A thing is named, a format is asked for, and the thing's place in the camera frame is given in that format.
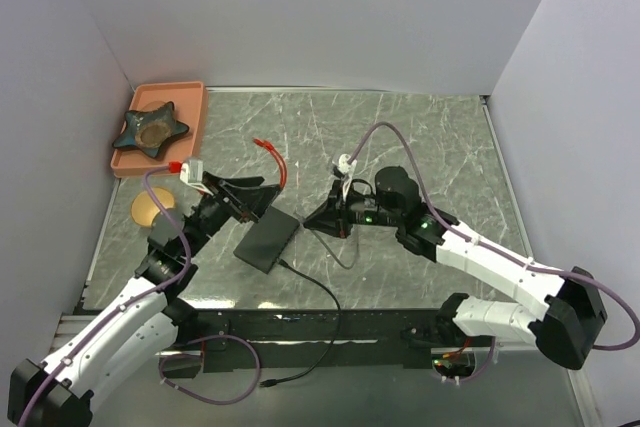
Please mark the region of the black network switch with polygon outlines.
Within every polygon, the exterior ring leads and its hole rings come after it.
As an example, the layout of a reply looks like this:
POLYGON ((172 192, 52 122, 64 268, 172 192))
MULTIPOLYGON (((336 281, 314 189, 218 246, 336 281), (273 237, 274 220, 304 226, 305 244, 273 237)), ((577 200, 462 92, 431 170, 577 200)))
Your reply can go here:
POLYGON ((295 217, 271 206, 235 248, 236 258, 268 274, 299 230, 295 217))

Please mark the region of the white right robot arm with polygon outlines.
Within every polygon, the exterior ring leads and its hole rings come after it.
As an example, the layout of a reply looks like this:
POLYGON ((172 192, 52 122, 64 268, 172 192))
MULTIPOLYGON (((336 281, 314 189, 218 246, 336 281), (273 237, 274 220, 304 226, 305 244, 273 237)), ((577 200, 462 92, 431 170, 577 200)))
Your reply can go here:
POLYGON ((558 269, 533 271, 532 261, 508 252, 439 209, 430 210, 418 184, 402 167, 386 167, 375 176, 369 194, 336 179, 327 199, 308 217, 305 228, 346 238, 354 226, 393 227, 409 252, 453 267, 508 296, 487 301, 452 294, 431 328, 445 345, 474 337, 493 337, 533 345, 552 362, 579 370, 594 348, 607 314, 591 275, 574 268, 570 278, 558 269))

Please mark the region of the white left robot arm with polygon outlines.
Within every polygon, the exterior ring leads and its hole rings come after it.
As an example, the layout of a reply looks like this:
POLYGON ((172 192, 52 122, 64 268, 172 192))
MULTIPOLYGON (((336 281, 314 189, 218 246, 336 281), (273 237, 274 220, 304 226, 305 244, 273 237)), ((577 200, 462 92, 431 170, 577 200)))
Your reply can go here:
POLYGON ((8 413, 16 426, 87 426, 100 400, 147 358, 198 336, 198 311, 181 299, 195 255, 227 221, 257 222, 286 182, 261 176, 225 179, 172 163, 183 184, 200 192, 181 216, 149 196, 159 212, 148 252, 116 298, 86 327, 40 362, 22 361, 10 378, 8 413))

